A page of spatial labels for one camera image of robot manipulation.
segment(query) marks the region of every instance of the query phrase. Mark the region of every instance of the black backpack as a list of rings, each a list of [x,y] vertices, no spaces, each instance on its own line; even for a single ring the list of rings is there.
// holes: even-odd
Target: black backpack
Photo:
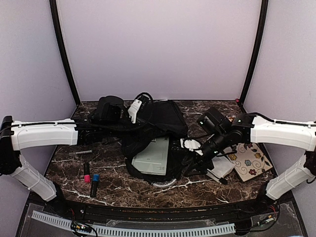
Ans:
[[[153,110],[153,114],[146,126],[122,138],[121,151],[126,157],[127,171],[130,175],[144,179],[149,183],[178,179],[184,168],[181,161],[184,155],[189,154],[189,151],[183,154],[183,152],[179,152],[179,149],[174,148],[180,146],[180,138],[187,136],[188,126],[184,121],[182,112],[174,101],[167,100],[149,103],[143,112],[137,114],[137,118],[147,121],[151,110]],[[153,139],[162,136],[169,137],[166,175],[142,174],[132,165],[133,158],[143,151]]]

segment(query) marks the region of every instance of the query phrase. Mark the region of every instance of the brown marble surface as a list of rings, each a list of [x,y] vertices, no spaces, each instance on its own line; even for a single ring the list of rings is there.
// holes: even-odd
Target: brown marble surface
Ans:
[[[196,123],[197,118],[209,107],[215,106],[226,116],[239,113],[234,101],[177,101],[189,126],[190,136],[204,134]],[[75,116],[84,117],[97,102],[83,102]],[[70,156],[71,152],[92,150],[91,154]],[[100,174],[97,197],[91,198],[90,184],[83,180],[83,163],[90,162],[90,173]],[[264,182],[273,175],[270,171],[245,183],[235,171],[226,178],[228,185],[219,184],[205,175],[182,177],[174,186],[160,189],[131,177],[120,152],[120,144],[89,146],[58,146],[48,168],[50,180],[60,184],[66,199],[120,207],[179,208],[198,207],[249,200],[256,197]]]

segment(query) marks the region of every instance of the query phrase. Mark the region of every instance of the curved black pole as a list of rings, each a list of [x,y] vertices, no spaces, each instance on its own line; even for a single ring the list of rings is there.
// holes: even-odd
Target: curved black pole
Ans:
[[[60,27],[60,21],[58,17],[58,9],[57,9],[56,0],[49,0],[49,4],[50,4],[51,17],[53,19],[53,24],[54,24],[54,29],[55,29],[55,34],[56,34],[56,39],[57,39],[57,43],[59,47],[61,60],[64,65],[64,69],[65,69],[66,77],[70,86],[71,93],[73,95],[76,105],[78,106],[81,103],[81,101],[78,95],[78,91],[75,85],[73,74],[71,73],[68,57],[66,54],[66,48],[65,48],[63,35],[61,32],[61,27]]]
[[[253,46],[253,51],[250,59],[250,64],[247,72],[247,76],[245,79],[245,83],[243,85],[243,89],[240,95],[240,98],[237,99],[238,105],[243,108],[243,104],[245,102],[250,83],[252,80],[253,72],[255,70],[255,66],[258,59],[258,54],[260,50],[262,35],[263,35],[263,29],[265,27],[266,17],[267,17],[267,11],[268,11],[268,2],[269,0],[262,0],[261,2],[261,10],[260,10],[260,17],[259,17],[259,23],[258,23],[258,29],[257,29],[257,35],[255,39],[255,44]]]

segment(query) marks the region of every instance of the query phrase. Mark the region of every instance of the marker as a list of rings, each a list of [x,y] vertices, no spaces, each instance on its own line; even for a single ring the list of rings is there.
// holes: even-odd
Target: marker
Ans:
[[[90,165],[89,165],[89,163],[83,164],[83,175],[84,175],[84,182],[90,183]]]
[[[98,183],[100,175],[94,174],[91,183],[90,197],[95,197],[97,195]]]

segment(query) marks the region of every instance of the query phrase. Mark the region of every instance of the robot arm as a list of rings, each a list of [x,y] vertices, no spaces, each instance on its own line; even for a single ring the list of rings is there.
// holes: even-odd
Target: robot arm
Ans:
[[[239,114],[230,123],[215,108],[197,121],[212,135],[201,147],[202,162],[238,143],[274,143],[305,149],[305,154],[284,173],[261,188],[260,205],[271,204],[284,193],[316,175],[316,123],[272,120],[260,114]]]
[[[0,174],[17,179],[28,190],[34,191],[49,203],[57,213],[66,213],[68,208],[59,185],[43,177],[26,161],[20,151],[48,145],[88,145],[100,142],[104,137],[120,137],[134,128],[138,129],[141,126],[135,124],[137,112],[149,101],[143,94],[147,93],[137,96],[128,111],[123,100],[118,97],[101,98],[97,109],[88,116],[89,122],[87,119],[69,118],[59,121],[22,122],[13,121],[12,116],[6,116],[0,127]],[[122,110],[126,110],[129,118],[120,118]]]

